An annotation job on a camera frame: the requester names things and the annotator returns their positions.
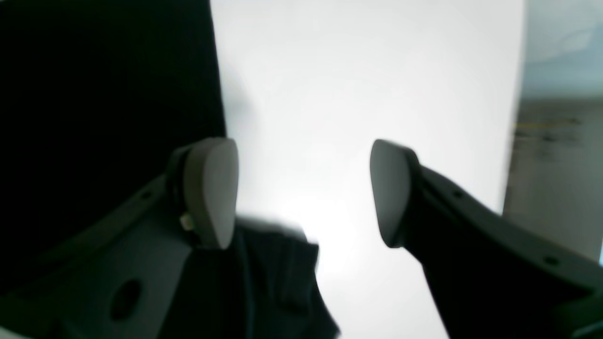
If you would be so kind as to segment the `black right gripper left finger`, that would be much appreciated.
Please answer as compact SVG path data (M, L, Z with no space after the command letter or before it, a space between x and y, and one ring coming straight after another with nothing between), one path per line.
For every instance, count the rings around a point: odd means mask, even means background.
M1 328L31 339L156 339L188 256L232 242L235 140L177 148L166 171L1 284Z

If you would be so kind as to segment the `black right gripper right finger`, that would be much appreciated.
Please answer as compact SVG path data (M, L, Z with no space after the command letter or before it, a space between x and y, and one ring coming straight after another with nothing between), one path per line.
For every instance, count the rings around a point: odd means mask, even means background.
M600 339L602 268L529 233L411 148L377 139L370 154L383 242L420 262L451 339Z

